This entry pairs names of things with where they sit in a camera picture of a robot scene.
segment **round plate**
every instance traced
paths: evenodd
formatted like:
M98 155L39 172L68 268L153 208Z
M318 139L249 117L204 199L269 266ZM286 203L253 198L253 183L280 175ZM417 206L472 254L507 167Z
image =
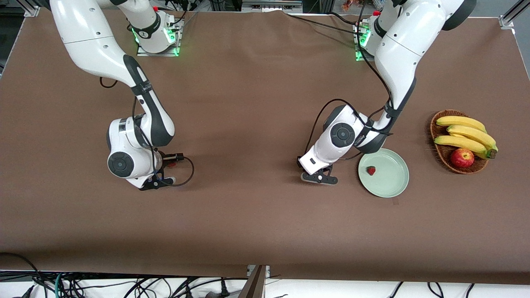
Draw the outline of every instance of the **round plate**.
M375 167L373 176L366 171L369 166ZM392 150L382 148L376 153L363 155L358 171L363 186L378 197L395 197L409 184L409 168L401 156Z

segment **brown tabletop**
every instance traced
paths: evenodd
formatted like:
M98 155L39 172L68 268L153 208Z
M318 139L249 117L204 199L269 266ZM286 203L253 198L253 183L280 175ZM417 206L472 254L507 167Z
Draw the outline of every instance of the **brown tabletop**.
M133 55L125 17L106 15ZM78 69L48 11L26 19L0 81L1 250L42 270L244 276L269 264L284 278L530 283L530 83L496 19L442 32L419 64L385 143L410 170L394 199L363 188L358 160L335 164L333 187L302 182L296 166L324 103L369 114L386 101L352 35L282 12L199 13L184 32L180 57L137 59L175 123L162 150L192 158L196 174L138 191L106 165L105 132L130 115L131 91ZM425 126L443 109L496 138L482 172L437 163Z

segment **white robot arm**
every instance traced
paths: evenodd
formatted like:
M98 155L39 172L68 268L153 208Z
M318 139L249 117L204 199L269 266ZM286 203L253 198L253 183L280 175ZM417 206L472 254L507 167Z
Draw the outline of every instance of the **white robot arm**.
M134 119L114 120L107 132L109 170L142 188L162 166L161 154L153 153L151 146L167 145L175 127L138 62L116 43L100 8L110 5L126 14L145 50L160 52L171 45L167 14L155 12L148 0L50 1L57 30L73 62L90 74L128 85L145 111ZM174 183L173 178L166 180Z
M375 122L350 105L335 108L324 123L324 133L298 160L305 170L303 180L335 184L337 179L326 177L323 170L330 170L331 164L352 146L365 154L383 146L414 90L414 74L421 57L441 30L460 25L475 4L476 0L386 0L381 15L367 20L371 35L364 48L374 55L391 98ZM398 16L399 5L402 11Z

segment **brown woven basket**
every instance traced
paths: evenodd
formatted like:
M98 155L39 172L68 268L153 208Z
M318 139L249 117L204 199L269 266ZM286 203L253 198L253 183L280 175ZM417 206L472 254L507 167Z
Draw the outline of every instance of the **brown woven basket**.
M433 140L438 136L449 134L446 130L447 127L436 125L436 120L443 116L469 117L468 115L457 110L443 110L436 113L430 123L430 132ZM484 169L488 164L487 160L484 160L475 155L475 162L469 168L459 168L451 164L451 153L456 150L456 147L434 144L434 148L436 149L436 154L438 154L438 157L441 159L441 162L446 165L451 171L458 174L474 174L482 171L482 169Z

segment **bunch of bananas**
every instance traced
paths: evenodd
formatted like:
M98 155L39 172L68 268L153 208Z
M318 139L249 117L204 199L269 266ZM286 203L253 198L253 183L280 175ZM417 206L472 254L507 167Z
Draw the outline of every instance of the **bunch of bananas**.
M434 139L438 145L466 148L482 159L494 159L499 151L495 139L486 132L484 124L462 116L444 116L436 120L440 126L448 126L448 136Z

